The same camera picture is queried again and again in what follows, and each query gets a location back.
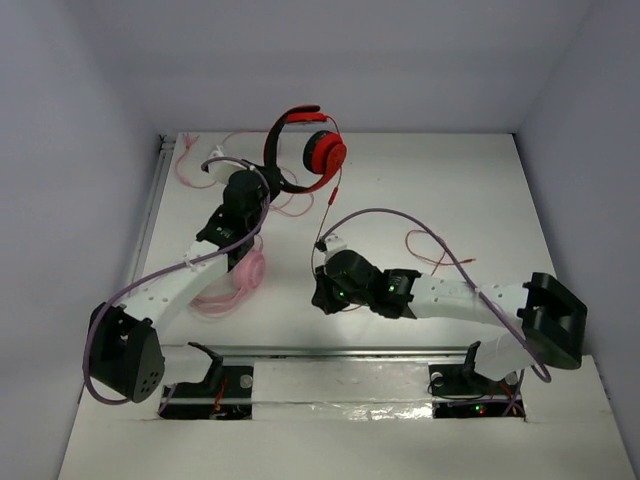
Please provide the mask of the red and black headphones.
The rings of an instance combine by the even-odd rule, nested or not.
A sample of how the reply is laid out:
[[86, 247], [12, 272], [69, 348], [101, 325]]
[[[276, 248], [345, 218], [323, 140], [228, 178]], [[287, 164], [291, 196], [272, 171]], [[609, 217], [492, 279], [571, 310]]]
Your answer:
[[293, 184], [280, 176], [280, 189], [290, 194], [313, 193], [324, 187], [342, 168], [347, 157], [347, 146], [339, 132], [337, 122], [321, 111], [317, 104], [300, 105], [285, 111], [273, 124], [263, 147], [263, 165], [267, 172], [279, 171], [277, 164], [278, 142], [284, 127], [289, 124], [333, 124], [333, 130], [319, 130], [308, 140], [303, 149], [304, 167], [312, 174], [320, 175], [311, 186]]

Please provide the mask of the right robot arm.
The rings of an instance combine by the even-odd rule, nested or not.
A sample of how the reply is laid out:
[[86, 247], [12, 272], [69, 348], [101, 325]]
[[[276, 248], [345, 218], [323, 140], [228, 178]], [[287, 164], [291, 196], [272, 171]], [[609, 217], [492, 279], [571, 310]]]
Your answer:
[[313, 306], [327, 315], [351, 305], [384, 318], [444, 318], [503, 328], [476, 340], [461, 372], [470, 391], [483, 393], [508, 374], [529, 367], [577, 370], [588, 309], [555, 277], [535, 272], [522, 284], [472, 286], [417, 270], [380, 270], [360, 254], [341, 250], [316, 268]]

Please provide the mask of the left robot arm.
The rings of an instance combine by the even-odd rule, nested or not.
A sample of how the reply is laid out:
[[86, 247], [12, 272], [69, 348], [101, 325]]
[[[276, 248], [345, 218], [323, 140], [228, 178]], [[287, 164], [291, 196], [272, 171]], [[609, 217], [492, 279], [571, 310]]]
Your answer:
[[[161, 385], [166, 372], [161, 335], [203, 290], [233, 273], [253, 250], [282, 186], [279, 168], [242, 163], [181, 261], [140, 278], [92, 312], [83, 376], [95, 400], [141, 403]], [[98, 384], [117, 398], [100, 394]]]

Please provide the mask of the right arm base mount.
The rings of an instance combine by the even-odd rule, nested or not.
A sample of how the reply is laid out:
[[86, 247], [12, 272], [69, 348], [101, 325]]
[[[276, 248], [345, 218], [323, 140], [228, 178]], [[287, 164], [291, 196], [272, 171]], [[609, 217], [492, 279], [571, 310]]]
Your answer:
[[432, 364], [429, 366], [427, 393], [433, 400], [435, 419], [474, 419], [526, 417], [520, 388], [520, 375], [511, 385], [506, 379], [494, 381], [477, 374], [475, 354], [480, 342], [468, 349], [459, 364]]

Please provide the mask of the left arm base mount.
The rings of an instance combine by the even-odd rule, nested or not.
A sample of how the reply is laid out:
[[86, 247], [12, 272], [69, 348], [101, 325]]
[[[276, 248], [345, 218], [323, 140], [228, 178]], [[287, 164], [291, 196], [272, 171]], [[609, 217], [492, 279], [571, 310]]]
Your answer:
[[208, 347], [190, 342], [205, 353], [208, 370], [199, 381], [165, 387], [158, 416], [164, 420], [251, 420], [254, 366], [246, 362], [228, 364]]

